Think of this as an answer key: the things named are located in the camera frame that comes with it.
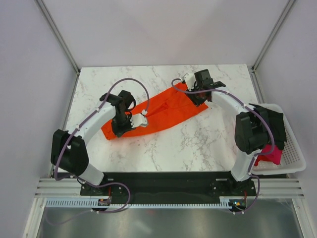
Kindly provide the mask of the orange t shirt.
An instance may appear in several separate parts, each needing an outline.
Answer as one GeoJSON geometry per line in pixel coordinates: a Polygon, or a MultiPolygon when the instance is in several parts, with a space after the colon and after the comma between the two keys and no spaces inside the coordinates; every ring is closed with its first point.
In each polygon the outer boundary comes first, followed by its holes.
{"type": "Polygon", "coordinates": [[[123,137],[137,137],[157,133],[172,128],[208,109],[206,104],[195,106],[193,102],[175,88],[165,91],[150,98],[150,106],[146,114],[147,127],[137,127],[126,132],[123,137]]]}

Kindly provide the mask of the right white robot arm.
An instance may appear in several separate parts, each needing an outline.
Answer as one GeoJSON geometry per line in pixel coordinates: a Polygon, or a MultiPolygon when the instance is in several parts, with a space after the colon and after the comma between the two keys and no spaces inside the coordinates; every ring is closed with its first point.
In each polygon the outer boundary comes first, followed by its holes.
{"type": "Polygon", "coordinates": [[[183,80],[187,97],[195,106],[213,102],[235,119],[234,141],[238,152],[231,169],[233,179],[226,187],[230,194],[238,195],[245,189],[243,181],[250,177],[255,157],[271,142],[273,134],[269,130],[268,112],[243,103],[223,82],[215,82],[207,69],[186,74],[183,80]]]}

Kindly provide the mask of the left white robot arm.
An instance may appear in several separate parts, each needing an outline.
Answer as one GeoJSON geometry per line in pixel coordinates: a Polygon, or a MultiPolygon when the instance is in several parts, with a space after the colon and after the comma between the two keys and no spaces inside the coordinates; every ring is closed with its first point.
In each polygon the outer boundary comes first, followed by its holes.
{"type": "Polygon", "coordinates": [[[82,127],[55,131],[51,152],[51,163],[55,165],[55,171],[63,169],[92,184],[92,190],[98,195],[107,193],[109,184],[105,180],[105,174],[89,163],[86,146],[109,121],[110,131],[116,137],[133,130],[132,113],[129,110],[131,105],[135,106],[136,101],[130,92],[122,90],[117,96],[109,94],[103,107],[86,119],[82,127]]]}

